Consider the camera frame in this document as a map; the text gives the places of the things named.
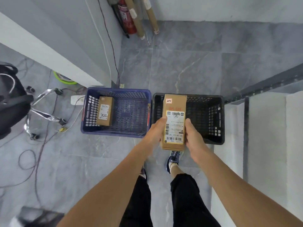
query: green plastic rim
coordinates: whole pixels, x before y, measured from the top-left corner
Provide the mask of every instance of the green plastic rim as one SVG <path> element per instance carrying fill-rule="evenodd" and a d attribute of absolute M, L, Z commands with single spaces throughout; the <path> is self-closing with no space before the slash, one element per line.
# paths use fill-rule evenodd
<path fill-rule="evenodd" d="M 54 75 L 55 75 L 56 79 L 59 80 L 61 83 L 68 84 L 68 85 L 77 84 L 77 82 L 74 82 L 74 81 L 73 82 L 67 82 L 67 81 L 61 80 L 58 77 L 58 74 L 55 71 L 53 71 L 53 72 L 54 72 Z"/>

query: gray marble floor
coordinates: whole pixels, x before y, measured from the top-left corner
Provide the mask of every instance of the gray marble floor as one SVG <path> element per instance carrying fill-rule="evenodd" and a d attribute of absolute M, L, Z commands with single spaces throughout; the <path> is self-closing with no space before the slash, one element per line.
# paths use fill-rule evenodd
<path fill-rule="evenodd" d="M 152 53 L 133 54 L 139 57 L 151 57 Z M 0 61 L 17 65 L 20 72 L 18 77 L 24 86 L 31 85 L 36 89 L 35 95 L 40 94 L 49 87 L 65 88 L 51 73 L 51 70 L 24 57 L 23 55 L 0 44 Z M 125 81 L 131 86 L 133 80 Z M 73 90 L 80 86 L 67 86 Z M 70 105 L 70 95 L 74 93 L 68 90 L 58 97 L 55 115 L 68 119 L 74 106 Z M 54 108 L 55 95 L 49 95 L 41 101 L 37 108 L 51 113 Z M 68 124 L 71 124 L 81 110 L 77 106 Z M 90 188 L 111 172 L 130 152 L 134 145 L 141 139 L 125 137 L 109 137 L 97 135 L 84 135 L 80 131 L 78 119 L 75 125 L 66 133 L 58 133 L 46 145 L 42 153 L 37 174 L 37 189 L 44 208 L 59 212 L 67 212 Z M 38 155 L 41 142 L 31 141 L 29 137 L 20 132 L 24 121 L 12 128 L 12 133 L 0 140 L 0 186 L 13 185 L 25 180 L 31 170 L 21 170 L 18 167 L 19 155 L 27 149 L 32 149 Z M 32 115 L 31 127 L 33 132 L 41 135 L 41 141 L 45 137 L 47 121 L 39 116 Z M 48 137 L 52 136 L 58 126 L 49 124 Z M 9 143 L 11 138 L 20 134 Z M 170 192 L 171 177 L 165 171 L 165 162 L 169 151 L 156 148 L 153 155 L 147 161 L 149 186 L 152 193 L 151 218 L 154 226 L 172 226 L 172 198 Z M 21 165 L 25 168 L 34 163 L 30 152 L 21 157 Z M 204 173 L 191 159 L 188 150 L 182 156 L 181 169 L 191 174 L 200 188 L 200 194 L 210 207 L 210 187 Z M 35 196 L 34 175 L 19 186 L 0 189 L 0 226 L 7 226 L 10 219 L 18 213 L 22 206 L 39 207 Z"/>
<path fill-rule="evenodd" d="M 153 94 L 221 94 L 303 63 L 303 25 L 160 21 L 160 33 L 123 38 L 120 80 Z"/>

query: person's right arm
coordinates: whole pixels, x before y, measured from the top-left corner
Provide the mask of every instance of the person's right arm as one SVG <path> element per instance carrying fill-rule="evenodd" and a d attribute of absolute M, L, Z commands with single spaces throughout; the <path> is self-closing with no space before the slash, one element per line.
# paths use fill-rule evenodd
<path fill-rule="evenodd" d="M 186 145 L 237 227 L 303 226 L 297 217 L 241 179 L 206 146 L 189 119 Z"/>

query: person's left arm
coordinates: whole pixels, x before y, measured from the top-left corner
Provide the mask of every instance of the person's left arm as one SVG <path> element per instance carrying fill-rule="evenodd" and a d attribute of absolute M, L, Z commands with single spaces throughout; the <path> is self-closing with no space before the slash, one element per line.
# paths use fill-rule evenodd
<path fill-rule="evenodd" d="M 144 161 L 159 143 L 167 118 L 152 125 L 142 141 L 59 222 L 58 227 L 119 226 Z"/>

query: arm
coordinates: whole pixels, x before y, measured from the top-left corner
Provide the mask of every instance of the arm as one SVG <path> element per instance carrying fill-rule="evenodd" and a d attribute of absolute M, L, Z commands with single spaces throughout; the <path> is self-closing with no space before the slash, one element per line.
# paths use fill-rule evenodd
<path fill-rule="evenodd" d="M 241 179 L 206 146 L 202 136 L 185 121 L 187 147 L 236 226 L 303 226 L 298 218 Z"/>
<path fill-rule="evenodd" d="M 119 226 L 147 157 L 159 143 L 166 118 L 152 125 L 142 141 L 59 222 L 58 227 Z"/>

